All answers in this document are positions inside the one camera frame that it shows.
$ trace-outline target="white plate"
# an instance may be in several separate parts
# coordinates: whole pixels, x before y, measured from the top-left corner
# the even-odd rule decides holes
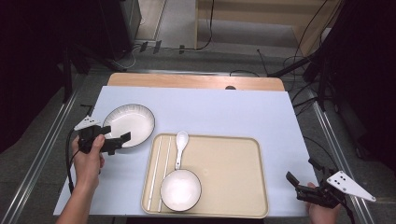
[[[151,111],[142,105],[123,105],[113,110],[103,126],[110,126],[111,133],[106,138],[118,138],[131,132],[131,140],[122,147],[134,147],[149,138],[154,130],[155,120]]]

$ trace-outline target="white spoon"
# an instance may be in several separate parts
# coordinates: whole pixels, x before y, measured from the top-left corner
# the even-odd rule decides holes
[[[176,136],[176,145],[177,145],[177,158],[176,158],[176,166],[175,169],[180,169],[181,164],[181,155],[183,154],[183,150],[189,142],[189,135],[186,132],[179,132]]]

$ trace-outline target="metal frame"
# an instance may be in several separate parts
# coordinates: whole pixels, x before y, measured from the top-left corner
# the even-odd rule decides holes
[[[44,165],[47,161],[47,158],[52,151],[52,147],[58,137],[58,134],[64,126],[64,122],[67,119],[74,102],[76,101],[77,93],[82,86],[84,79],[85,76],[83,75],[76,76],[74,81],[76,88],[72,92],[69,100],[62,105],[58,115],[55,118],[55,121],[53,121],[49,132],[47,133],[47,136],[43,141],[43,144],[41,145],[40,149],[37,152],[37,155],[35,156],[34,161],[32,162],[32,165],[30,166],[25,178],[18,186],[11,205],[9,206],[5,216],[3,217],[3,220],[1,222],[2,224],[17,223],[18,218],[21,215],[21,211],[25,206],[27,200],[29,199],[33,188],[35,187],[35,182],[39,178],[41,171],[43,170]]]
[[[314,93],[309,92],[310,97],[314,97]],[[329,118],[326,112],[323,112],[318,105],[318,102],[314,103],[314,110],[322,127],[322,130],[326,136],[326,139],[329,143],[329,147],[334,155],[335,162],[337,166],[343,170],[347,175],[349,175],[352,179],[355,179],[352,171],[347,163],[347,159],[344,155],[343,149],[338,143],[337,137],[332,129],[332,125],[330,124]],[[361,198],[349,195],[350,200],[355,207],[356,214],[359,217],[359,220],[362,224],[375,224],[373,216],[367,206],[366,201]]]

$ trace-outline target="black cable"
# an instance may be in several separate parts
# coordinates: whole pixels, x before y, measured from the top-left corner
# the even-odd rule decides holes
[[[257,73],[250,72],[250,71],[248,71],[248,70],[233,70],[233,71],[230,73],[230,76],[231,76],[231,74],[232,74],[232,73],[235,73],[235,72],[244,72],[244,73],[250,73],[250,74],[253,74],[253,75],[255,75],[256,77],[260,77],[259,75],[257,75]]]
[[[309,87],[312,84],[312,82],[306,84],[304,87],[302,87],[299,91],[297,91],[297,93],[293,96],[293,98],[291,99],[291,103],[293,103],[293,101],[296,99],[296,97],[303,91],[305,90],[307,87]]]
[[[332,160],[332,163],[334,164],[334,167],[338,170],[337,164],[335,163],[334,159],[332,158],[332,155],[330,155],[330,153],[326,150],[326,148],[324,148],[323,146],[321,146],[317,141],[315,141],[315,140],[312,139],[312,138],[309,138],[309,137],[306,137],[306,136],[303,136],[303,138],[306,139],[306,140],[309,140],[309,141],[311,141],[311,142],[313,142],[313,143],[315,143],[318,147],[320,147],[321,149],[323,149],[323,151],[326,152],[326,154],[329,156],[330,160]]]
[[[79,153],[79,149],[77,150],[77,152],[75,152],[75,154],[73,154],[72,159],[70,159],[69,164],[72,164],[73,159],[76,157],[76,155]]]
[[[301,44],[302,44],[302,42],[303,42],[303,39],[304,39],[304,36],[305,36],[306,31],[308,30],[308,27],[311,25],[312,21],[315,19],[315,17],[316,17],[316,16],[318,15],[318,13],[321,11],[321,9],[324,7],[324,5],[326,5],[327,1],[328,1],[328,0],[325,0],[325,1],[323,2],[323,4],[322,4],[322,5],[320,6],[320,8],[318,9],[318,11],[317,11],[317,12],[315,13],[315,15],[312,17],[311,21],[308,23],[308,25],[306,25],[306,27],[305,27],[305,29],[304,29],[304,32],[303,32],[303,35],[302,35],[301,38],[300,38],[300,42],[298,43],[296,52],[294,53],[293,64],[296,63],[296,62],[295,62],[295,58],[297,57],[297,52],[298,52],[298,50],[299,50],[299,48],[300,48],[300,46],[301,46]],[[288,90],[288,91],[293,90],[293,87],[294,87],[294,82],[295,82],[295,79],[296,79],[295,69],[292,70],[292,74],[293,74],[293,82],[292,82],[292,84],[291,84],[290,90]]]
[[[74,189],[72,174],[70,173],[70,168],[71,168],[71,164],[70,163],[71,163],[71,161],[69,160],[70,138],[72,136],[73,131],[74,131],[74,129],[70,130],[69,134],[67,135],[66,147],[65,147],[66,172],[67,172],[67,178],[69,179],[69,190],[70,190],[70,193],[72,193],[73,189]]]
[[[214,9],[214,7],[215,7],[215,0],[212,0],[212,8],[210,10],[210,23],[209,23],[209,33],[210,33],[209,40],[207,40],[206,44],[203,47],[198,48],[196,50],[204,49],[210,44],[210,42],[212,42],[212,36],[213,36],[213,33],[212,33],[212,21],[213,21],[213,9]]]
[[[309,25],[311,25],[312,21],[315,19],[315,17],[318,15],[318,13],[322,10],[322,8],[324,7],[324,5],[326,5],[327,1],[329,1],[329,0],[325,0],[325,1],[323,2],[323,4],[322,4],[322,5],[320,6],[320,8],[318,9],[318,11],[315,13],[314,17],[312,17],[311,21],[308,23],[308,25],[306,25],[306,27],[305,27],[305,29],[304,29],[304,32],[303,32],[303,35],[302,35],[301,38],[300,38],[300,42],[298,43],[296,52],[294,53],[294,61],[293,61],[293,63],[295,63],[295,57],[297,57],[298,49],[300,48],[301,43],[303,42],[305,33],[306,33],[306,31],[308,30]]]
[[[285,60],[283,60],[283,68],[286,68],[286,62],[289,60],[289,59],[292,59],[292,58],[305,58],[304,56],[290,56],[290,57],[288,57],[288,58],[286,58]]]
[[[353,212],[350,210],[350,208],[347,206],[347,200],[341,201],[337,196],[335,196],[331,191],[328,191],[329,195],[332,196],[337,202],[339,202],[341,205],[343,205],[346,209],[346,214],[349,216],[350,223],[355,224],[355,218],[353,217]]]
[[[305,105],[300,112],[298,112],[298,114],[296,114],[296,117],[300,116],[301,114],[303,114],[306,110],[308,110],[309,108],[311,108],[311,106],[315,103],[315,101],[311,102],[311,104],[307,104]]]
[[[259,49],[257,49],[257,52],[259,52],[260,58],[262,59],[262,66],[264,66],[265,75],[268,75],[267,67],[265,66],[265,62],[264,62],[264,58],[262,57],[262,53],[260,52]]]
[[[306,100],[306,101],[303,101],[303,102],[301,102],[301,103],[299,103],[299,104],[297,104],[297,105],[294,105],[293,108],[297,108],[297,107],[299,107],[299,106],[301,106],[301,105],[305,105],[305,104],[310,103],[310,102],[312,102],[312,101],[315,102],[317,99],[318,99],[318,97],[310,98],[310,99],[308,99],[308,100]]]

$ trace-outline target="serving tray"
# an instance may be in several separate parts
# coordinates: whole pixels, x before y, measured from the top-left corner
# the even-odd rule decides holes
[[[246,137],[190,135],[181,168],[202,185],[198,203],[175,212],[162,203],[164,177],[175,170],[176,134],[162,133],[152,143],[141,205],[149,214],[263,218],[268,213],[262,156],[258,142]]]

